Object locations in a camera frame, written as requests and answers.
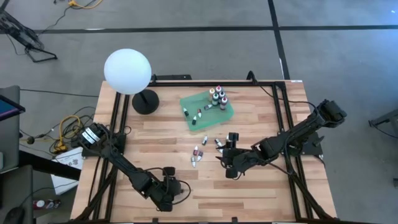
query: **green plastic tray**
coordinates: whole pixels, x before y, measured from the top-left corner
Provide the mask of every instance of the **green plastic tray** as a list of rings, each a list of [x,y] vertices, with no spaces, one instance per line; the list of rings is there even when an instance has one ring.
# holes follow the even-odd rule
[[[180,100],[181,113],[182,116],[187,120],[189,130],[196,131],[202,128],[209,127],[214,124],[218,124],[227,121],[234,115],[234,110],[232,109],[231,102],[228,99],[228,104],[225,110],[220,109],[220,105],[213,106],[212,108],[205,110],[206,105],[211,104],[208,99],[209,92],[205,91],[193,96],[188,96]],[[183,108],[188,110],[189,116],[185,116],[183,113]],[[201,109],[201,118],[198,116],[198,109]],[[196,115],[197,123],[192,125],[192,119]]]

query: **gray concrete floor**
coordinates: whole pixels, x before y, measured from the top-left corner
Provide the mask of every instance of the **gray concrete floor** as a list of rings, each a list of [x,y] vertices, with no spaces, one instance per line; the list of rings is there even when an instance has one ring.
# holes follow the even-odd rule
[[[65,1],[11,0],[6,10],[24,25],[44,29],[62,15],[66,6]],[[280,26],[398,24],[395,1],[278,0],[275,8]],[[68,10],[54,29],[271,24],[266,0],[104,0],[92,10]],[[304,81],[311,102],[333,99],[348,113],[338,129],[320,131],[326,136],[322,145],[338,216],[343,220],[396,223],[398,190],[392,178],[398,176],[398,142],[369,128],[368,120],[398,108],[398,31],[281,34],[291,79]],[[14,55],[7,37],[0,35],[0,87],[19,85],[97,95],[104,61],[120,48],[141,51],[158,75],[241,79],[253,70],[261,79],[282,79],[273,31],[44,34],[40,38],[45,49],[55,52],[59,60],[34,64],[25,55]],[[16,45],[22,52],[22,46]],[[22,92],[21,104],[27,109],[21,116],[21,128],[39,134],[78,108],[95,106],[96,99]],[[382,128],[392,131],[388,125]],[[34,147],[46,151],[48,145]],[[35,173],[35,180],[35,188],[51,186],[47,174]],[[41,195],[53,197],[53,192]],[[61,198],[63,208],[41,216],[39,223],[68,220],[74,191]]]

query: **monitor screen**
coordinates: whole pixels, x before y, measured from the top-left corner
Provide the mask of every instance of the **monitor screen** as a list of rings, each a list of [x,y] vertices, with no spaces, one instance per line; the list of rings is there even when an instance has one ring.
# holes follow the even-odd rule
[[[23,113],[25,108],[0,95],[0,121]]]

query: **wooden tabletop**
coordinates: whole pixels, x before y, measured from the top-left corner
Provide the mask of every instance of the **wooden tabletop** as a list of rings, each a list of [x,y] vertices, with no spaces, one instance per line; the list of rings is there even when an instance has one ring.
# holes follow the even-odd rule
[[[289,100],[306,101],[301,82],[286,81]],[[206,87],[152,87],[159,96],[160,105],[150,115],[139,115],[130,105],[127,125],[132,128],[127,135],[124,156],[136,167],[176,167],[176,177],[188,182],[192,188],[189,198],[175,205],[172,212],[157,212],[150,199],[143,199],[132,187],[128,178],[118,174],[113,204],[112,222],[230,222],[238,217],[240,222],[295,220],[286,174],[271,167],[253,167],[239,180],[225,178],[225,170],[215,156],[214,139],[225,142],[229,132],[239,133],[238,147],[250,149],[250,145],[262,138],[275,136],[279,130],[273,98],[259,87],[225,87],[234,116],[227,122],[191,132],[183,116],[179,99],[206,91]],[[95,122],[109,124],[116,92],[103,82],[95,114]],[[123,106],[121,99],[119,117]],[[286,122],[283,102],[281,102]],[[291,103],[294,123],[304,120],[310,113],[307,104]],[[203,137],[209,137],[202,146]],[[204,152],[203,159],[192,167],[190,158],[198,145]],[[97,158],[88,158],[80,176],[71,218],[77,217],[88,203],[91,181]],[[335,216],[328,179],[323,164],[313,156],[302,156],[303,168],[309,191],[330,215]],[[283,158],[274,162],[285,169]],[[305,217],[303,200],[298,191],[302,216]],[[176,196],[176,200],[185,194]],[[108,194],[104,195],[101,215],[104,217]]]

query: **black lamp stand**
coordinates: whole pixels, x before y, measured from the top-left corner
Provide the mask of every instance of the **black lamp stand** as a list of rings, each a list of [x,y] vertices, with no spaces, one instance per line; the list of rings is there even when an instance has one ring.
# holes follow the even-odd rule
[[[139,114],[153,113],[159,106],[159,97],[152,90],[142,90],[132,98],[132,107]]]

